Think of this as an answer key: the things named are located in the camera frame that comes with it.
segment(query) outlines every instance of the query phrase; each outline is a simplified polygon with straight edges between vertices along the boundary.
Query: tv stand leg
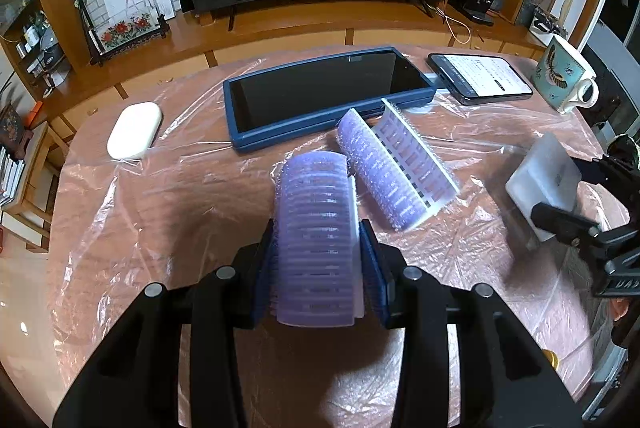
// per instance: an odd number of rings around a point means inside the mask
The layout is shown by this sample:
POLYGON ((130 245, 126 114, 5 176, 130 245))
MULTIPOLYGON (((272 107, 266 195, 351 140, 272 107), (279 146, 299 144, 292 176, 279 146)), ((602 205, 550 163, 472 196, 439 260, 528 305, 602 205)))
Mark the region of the tv stand leg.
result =
POLYGON ((231 32, 234 29, 234 24, 236 23, 236 6, 231 6, 231 14, 229 15, 229 28, 228 31, 231 32))

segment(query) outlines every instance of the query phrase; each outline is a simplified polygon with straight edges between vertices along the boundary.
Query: flower painting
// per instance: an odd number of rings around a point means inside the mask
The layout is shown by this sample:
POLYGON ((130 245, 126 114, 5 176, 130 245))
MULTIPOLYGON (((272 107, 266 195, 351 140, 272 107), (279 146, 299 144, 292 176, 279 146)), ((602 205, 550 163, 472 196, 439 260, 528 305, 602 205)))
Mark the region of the flower painting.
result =
POLYGON ((152 11, 130 10, 130 16, 122 12, 120 18, 115 19, 115 23, 108 23, 98 28, 97 35, 106 51, 110 51, 123 45, 134 38, 142 36, 158 27, 158 19, 154 17, 152 11))

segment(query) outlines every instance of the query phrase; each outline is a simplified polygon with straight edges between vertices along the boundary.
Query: screw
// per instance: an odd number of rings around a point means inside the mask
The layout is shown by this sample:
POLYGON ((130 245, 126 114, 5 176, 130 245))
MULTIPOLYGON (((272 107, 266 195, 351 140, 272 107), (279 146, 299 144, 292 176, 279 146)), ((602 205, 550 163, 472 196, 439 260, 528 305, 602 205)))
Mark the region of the screw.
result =
POLYGON ((494 288, 487 283, 479 283, 474 287, 474 291, 482 298, 489 298, 494 294, 494 288))
POLYGON ((422 271, 419 267, 415 267, 415 265, 408 265, 402 270, 402 274, 409 280, 418 280, 418 278, 422 276, 422 271))
POLYGON ((223 265, 216 270, 216 276, 220 280, 231 280, 236 275, 236 270, 230 265, 223 265))
POLYGON ((145 296, 149 296, 149 298, 155 298, 162 292, 162 285, 158 282, 150 283, 145 287, 145 296))

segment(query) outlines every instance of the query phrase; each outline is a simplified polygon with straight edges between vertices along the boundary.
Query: plastic sheet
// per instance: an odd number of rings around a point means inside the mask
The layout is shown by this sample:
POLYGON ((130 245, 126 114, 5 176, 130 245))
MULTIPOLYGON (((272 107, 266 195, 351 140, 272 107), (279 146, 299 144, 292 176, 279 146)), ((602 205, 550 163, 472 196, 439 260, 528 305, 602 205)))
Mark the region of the plastic sheet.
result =
MULTIPOLYGON (((257 242, 273 214, 274 182, 285 160, 312 150, 338 151, 335 131, 251 154, 229 143, 222 80, 325 53, 279 53, 175 80, 97 112, 78 131, 62 170, 49 249, 49 303, 60 372, 67 385, 138 292, 151 281, 191 284, 257 242), (115 162, 106 141, 122 109, 155 101, 163 120, 139 162, 115 162)), ((443 49, 398 46, 424 72, 443 49)), ((535 62, 507 56, 528 78, 535 62)), ((591 378, 610 327, 606 303, 590 296, 575 249, 540 244, 504 184, 533 141, 554 132, 569 154, 601 155, 576 113, 560 116, 535 93, 513 103, 460 106, 438 94, 405 111, 462 191, 418 228, 396 233, 358 182, 358 212, 381 242, 441 282, 496 288, 543 348, 575 397, 591 378)), ((626 221, 606 191, 578 188, 583 214, 604 228, 626 221)), ((271 316, 255 331, 236 331, 244 403, 252 427, 388 426, 398 387, 402 331, 385 331, 373 314, 350 328, 300 329, 271 316)), ((455 332, 450 330, 450 420, 459 417, 455 332)), ((182 343, 180 416, 188 424, 188 329, 182 343)))

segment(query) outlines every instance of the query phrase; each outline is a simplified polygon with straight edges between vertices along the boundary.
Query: wooden shelf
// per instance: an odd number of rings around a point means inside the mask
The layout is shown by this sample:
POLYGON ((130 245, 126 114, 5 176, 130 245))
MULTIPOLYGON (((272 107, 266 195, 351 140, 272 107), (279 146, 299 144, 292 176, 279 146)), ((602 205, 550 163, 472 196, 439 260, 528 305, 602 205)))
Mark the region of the wooden shelf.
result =
POLYGON ((66 55, 63 53, 62 56, 60 56, 60 58, 58 58, 58 60, 52 66, 44 67, 44 63, 43 63, 44 70, 40 74, 38 74, 36 78, 41 78, 44 74, 51 74, 53 71, 55 71, 58 68, 58 65, 60 65, 60 63, 62 63, 64 60, 66 60, 66 55))
MULTIPOLYGON (((447 14, 463 21, 482 38, 544 49, 528 29, 500 18, 494 26, 481 26, 467 20, 453 8, 447 14)), ((101 91, 196 55, 274 37, 347 29, 432 30, 449 33, 442 18, 429 18, 412 4, 396 2, 321 2, 292 4, 236 14, 234 28, 228 30, 228 16, 200 25, 193 14, 177 12, 169 20, 171 33, 107 61, 103 67, 76 68, 49 96, 35 124, 51 120, 101 91)), ((451 23, 455 33, 466 33, 451 23)))
POLYGON ((29 26, 31 24, 30 17, 40 10, 42 10, 40 0, 30 0, 30 2, 22 9, 20 14, 18 14, 14 19, 12 24, 2 34, 6 40, 2 40, 1 44, 9 63, 11 63, 14 68, 15 73, 18 75, 27 91, 31 94, 31 97, 36 101, 42 98, 42 95, 44 94, 44 87, 33 74, 27 72, 27 68, 38 57, 38 54, 40 53, 40 43, 29 51, 24 58, 20 58, 15 46, 17 41, 24 44, 22 28, 25 25, 29 26))

